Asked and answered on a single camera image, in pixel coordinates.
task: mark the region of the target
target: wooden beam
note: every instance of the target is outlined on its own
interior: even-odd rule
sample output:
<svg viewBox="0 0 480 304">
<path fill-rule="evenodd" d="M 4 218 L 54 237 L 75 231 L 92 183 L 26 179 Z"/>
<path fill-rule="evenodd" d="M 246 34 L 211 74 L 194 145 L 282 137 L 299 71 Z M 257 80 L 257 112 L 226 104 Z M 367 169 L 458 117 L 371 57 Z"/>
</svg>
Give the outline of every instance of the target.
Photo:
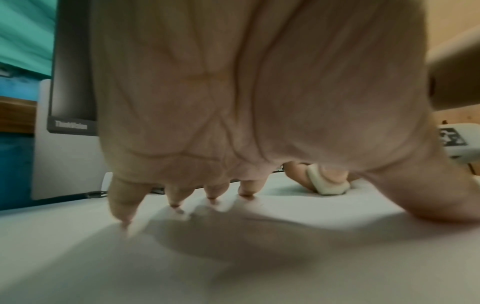
<svg viewBox="0 0 480 304">
<path fill-rule="evenodd" d="M 0 132 L 33 134 L 37 103 L 0 96 Z"/>
</svg>

